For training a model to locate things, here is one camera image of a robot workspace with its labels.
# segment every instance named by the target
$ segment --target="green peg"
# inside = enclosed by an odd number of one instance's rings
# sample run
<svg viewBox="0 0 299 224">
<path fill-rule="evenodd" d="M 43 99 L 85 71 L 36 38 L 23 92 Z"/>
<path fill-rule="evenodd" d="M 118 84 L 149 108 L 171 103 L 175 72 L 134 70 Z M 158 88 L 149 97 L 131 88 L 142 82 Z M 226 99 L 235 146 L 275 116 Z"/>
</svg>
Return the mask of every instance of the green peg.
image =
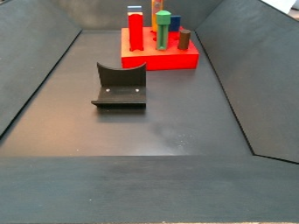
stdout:
<svg viewBox="0 0 299 224">
<path fill-rule="evenodd" d="M 167 10 L 161 10 L 157 15 L 157 50 L 166 50 L 169 44 L 169 26 L 171 24 L 173 13 Z"/>
</svg>

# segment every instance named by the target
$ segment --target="gray wall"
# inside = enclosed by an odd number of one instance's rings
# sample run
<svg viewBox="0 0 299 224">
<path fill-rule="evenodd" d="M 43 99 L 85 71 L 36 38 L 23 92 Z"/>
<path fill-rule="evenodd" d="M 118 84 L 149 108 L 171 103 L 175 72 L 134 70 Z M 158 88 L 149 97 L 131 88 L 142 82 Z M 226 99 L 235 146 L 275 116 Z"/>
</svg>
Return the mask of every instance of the gray wall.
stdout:
<svg viewBox="0 0 299 224">
<path fill-rule="evenodd" d="M 0 136 L 79 33 L 50 1 L 0 5 Z"/>
<path fill-rule="evenodd" d="M 53 0 L 85 30 L 121 30 L 127 27 L 127 6 L 142 5 L 145 25 L 151 25 L 151 0 Z M 182 15 L 182 24 L 194 30 L 222 0 L 167 0 L 165 9 Z"/>
<path fill-rule="evenodd" d="M 197 32 L 254 152 L 299 163 L 298 21 L 225 0 Z"/>
</svg>

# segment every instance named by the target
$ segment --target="red base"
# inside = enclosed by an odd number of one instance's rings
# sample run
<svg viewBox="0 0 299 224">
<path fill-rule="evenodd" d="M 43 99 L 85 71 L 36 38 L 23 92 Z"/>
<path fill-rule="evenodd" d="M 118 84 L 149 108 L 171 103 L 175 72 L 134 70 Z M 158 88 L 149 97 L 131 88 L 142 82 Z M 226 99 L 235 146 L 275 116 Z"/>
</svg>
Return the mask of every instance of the red base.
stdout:
<svg viewBox="0 0 299 224">
<path fill-rule="evenodd" d="M 169 48 L 155 50 L 155 32 L 153 27 L 145 27 L 145 50 L 130 52 L 129 28 L 122 29 L 122 63 L 123 68 L 138 67 L 146 63 L 147 70 L 171 70 L 197 68 L 199 51 L 190 42 L 189 50 L 179 50 L 179 32 L 170 32 Z"/>
</svg>

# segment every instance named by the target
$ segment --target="white object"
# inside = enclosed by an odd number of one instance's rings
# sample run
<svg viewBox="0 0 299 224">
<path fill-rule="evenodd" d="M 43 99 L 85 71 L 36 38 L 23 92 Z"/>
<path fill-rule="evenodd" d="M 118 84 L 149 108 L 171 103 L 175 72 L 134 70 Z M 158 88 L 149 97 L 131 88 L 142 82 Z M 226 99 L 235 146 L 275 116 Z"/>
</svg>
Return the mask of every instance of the white object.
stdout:
<svg viewBox="0 0 299 224">
<path fill-rule="evenodd" d="M 289 13 L 291 10 L 295 0 L 263 0 L 267 4 L 273 5 L 277 9 L 279 9 L 283 13 Z"/>
</svg>

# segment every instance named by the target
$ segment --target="red block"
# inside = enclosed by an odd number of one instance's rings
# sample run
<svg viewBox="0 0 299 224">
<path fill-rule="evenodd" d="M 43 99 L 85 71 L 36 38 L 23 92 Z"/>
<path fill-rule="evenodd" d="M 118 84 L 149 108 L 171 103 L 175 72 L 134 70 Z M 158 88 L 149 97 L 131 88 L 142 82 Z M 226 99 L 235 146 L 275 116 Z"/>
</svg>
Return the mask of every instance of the red block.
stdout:
<svg viewBox="0 0 299 224">
<path fill-rule="evenodd" d="M 130 30 L 130 51 L 145 50 L 145 16 L 142 12 L 127 13 Z"/>
<path fill-rule="evenodd" d="M 122 64 L 123 68 L 138 67 L 146 63 L 147 70 L 194 69 L 198 66 L 199 51 L 191 41 L 189 50 L 179 50 L 179 32 L 170 32 L 169 48 L 155 50 L 155 32 L 145 27 L 145 50 L 130 51 L 129 28 L 122 29 Z"/>
</svg>

